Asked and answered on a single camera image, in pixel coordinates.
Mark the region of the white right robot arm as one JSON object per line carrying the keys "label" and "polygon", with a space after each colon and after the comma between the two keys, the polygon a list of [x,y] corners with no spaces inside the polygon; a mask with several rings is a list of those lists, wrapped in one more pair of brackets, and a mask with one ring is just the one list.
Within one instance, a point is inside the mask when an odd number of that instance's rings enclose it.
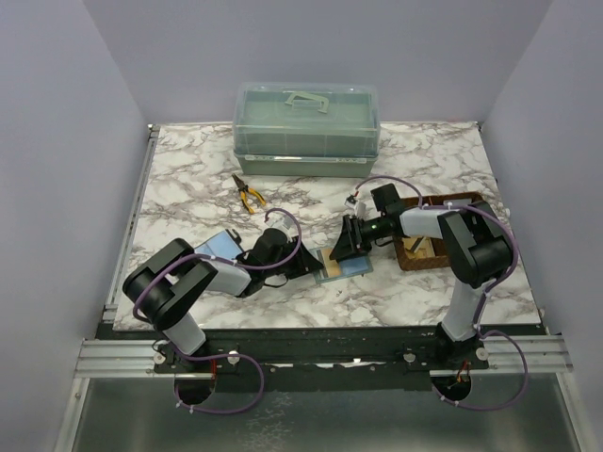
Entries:
{"label": "white right robot arm", "polygon": [[344,216],[330,258],[340,263],[366,255],[378,240],[389,237],[441,240],[456,281],[440,330],[452,343],[474,338],[490,292],[517,265],[513,235],[483,200],[465,205],[411,203],[392,184],[373,189],[371,197],[379,215],[373,219]]}

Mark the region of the light green card holder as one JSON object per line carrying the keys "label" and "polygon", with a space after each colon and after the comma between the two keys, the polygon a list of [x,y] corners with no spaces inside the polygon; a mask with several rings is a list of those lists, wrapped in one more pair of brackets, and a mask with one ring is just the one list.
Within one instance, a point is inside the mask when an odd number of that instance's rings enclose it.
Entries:
{"label": "light green card holder", "polygon": [[[319,259],[320,262],[322,262],[322,259],[319,254],[321,249],[323,248],[314,248],[310,250],[310,252],[317,259]],[[352,259],[345,260],[338,264],[340,265],[342,272],[340,277],[325,280],[322,278],[322,271],[320,271],[313,273],[316,283],[329,283],[337,280],[352,278],[354,276],[362,276],[373,271],[373,266],[367,256],[354,257]]]}

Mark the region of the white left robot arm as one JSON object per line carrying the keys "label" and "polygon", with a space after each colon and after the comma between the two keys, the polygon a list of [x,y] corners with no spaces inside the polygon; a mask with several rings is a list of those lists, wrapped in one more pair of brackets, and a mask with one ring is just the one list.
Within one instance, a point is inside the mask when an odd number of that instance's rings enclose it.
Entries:
{"label": "white left robot arm", "polygon": [[249,250],[235,230],[225,230],[197,248],[173,239],[126,277],[122,291],[145,322],[191,355],[205,342],[189,312],[203,293],[244,299],[267,287],[269,278],[288,282],[323,268],[295,237],[278,229],[266,229]]}

